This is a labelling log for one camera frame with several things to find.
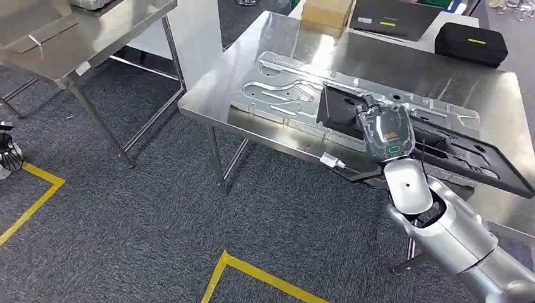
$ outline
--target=small metal object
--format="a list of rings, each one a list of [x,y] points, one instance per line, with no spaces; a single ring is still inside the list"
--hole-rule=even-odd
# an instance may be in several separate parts
[[[236,3],[241,6],[255,6],[258,0],[237,0]]]
[[[11,172],[20,170],[24,160],[22,152],[10,134],[0,133],[0,166]]]
[[[85,8],[90,11],[103,8],[106,4],[114,0],[71,0],[71,4],[79,8]]]

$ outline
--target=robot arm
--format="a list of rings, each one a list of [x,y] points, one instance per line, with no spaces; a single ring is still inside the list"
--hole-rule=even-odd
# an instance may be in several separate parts
[[[400,179],[402,170],[413,173]],[[394,202],[387,205],[387,214],[444,271],[458,277],[481,302],[535,302],[535,274],[498,246],[481,216],[463,199],[440,180],[425,177],[416,160],[389,162],[384,172]],[[413,186],[424,182],[425,187]],[[433,203],[426,211],[401,211],[406,209],[405,203],[419,203],[427,196]],[[415,226],[415,220],[421,225]]]
[[[410,157],[414,130],[404,107],[367,104],[356,111],[368,153],[388,183],[393,205],[386,212],[392,221],[479,301],[534,303],[535,274],[498,246],[463,199]]]

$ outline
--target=gray carpet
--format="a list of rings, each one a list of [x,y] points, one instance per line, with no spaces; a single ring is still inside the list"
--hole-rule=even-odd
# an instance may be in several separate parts
[[[0,67],[2,90],[22,81]],[[107,61],[83,90],[125,142],[175,87]],[[72,95],[40,83],[13,104],[26,119],[0,107],[0,120],[16,123],[29,162],[66,183],[0,247],[2,303],[199,302],[224,249],[331,302],[473,302],[432,264],[388,272],[403,258],[404,239],[383,214],[384,191],[250,145],[222,197],[203,126],[176,109],[136,145],[137,165],[127,169]],[[228,162],[241,138],[218,131],[218,140]],[[14,173],[0,182],[0,207],[20,212],[44,185]],[[12,216],[0,216],[0,226]],[[529,247],[501,241],[532,267]],[[227,268],[210,302],[296,300]]]
[[[241,6],[236,0],[218,0],[223,47],[236,41],[263,11],[287,15],[291,0],[259,0],[256,6]]]

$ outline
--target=table leg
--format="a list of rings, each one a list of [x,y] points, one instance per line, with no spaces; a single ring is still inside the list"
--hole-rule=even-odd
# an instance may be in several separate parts
[[[93,105],[89,102],[89,100],[83,95],[83,93],[80,91],[80,89],[76,86],[73,80],[68,81],[68,89],[73,93],[73,95],[80,101],[86,112],[89,114],[89,117],[97,127],[97,130],[103,134],[106,139],[108,139],[108,142],[112,145],[112,148],[115,150],[115,152],[119,155],[119,157],[128,165],[128,167],[133,167],[134,164],[132,163],[132,160],[126,155],[126,153],[121,149],[119,146],[117,140],[115,140],[113,134],[110,132],[108,127],[104,124],[104,121],[102,121],[102,118],[98,115]]]
[[[3,97],[0,97],[0,102],[5,104],[17,117],[19,117],[20,119],[24,118],[13,106],[11,106],[11,104],[9,104],[9,101],[15,98],[23,90],[26,90],[28,87],[32,86],[35,82],[37,82],[37,79],[28,80],[26,83],[24,83],[22,86],[20,86],[16,90],[8,93],[7,95]]]
[[[219,157],[219,149],[217,146],[217,139],[214,127],[211,125],[206,126],[206,134],[208,137],[208,148],[210,150],[210,155],[212,158],[212,168],[216,174],[218,180],[218,186],[223,192],[227,194],[225,177],[223,175],[223,167],[221,166],[221,158]]]
[[[169,45],[169,50],[171,51],[171,57],[173,58],[175,73],[179,77],[181,85],[185,87],[184,76],[182,75],[182,68],[180,67],[179,53],[177,52],[177,45],[175,44],[175,39],[173,38],[167,15],[162,18],[162,25],[165,37],[167,38],[167,44]]]
[[[19,112],[13,106],[11,106],[11,104],[5,101],[5,99],[0,98],[0,103],[4,104],[11,111],[11,113],[16,115],[19,119],[23,118],[21,114],[19,114]]]

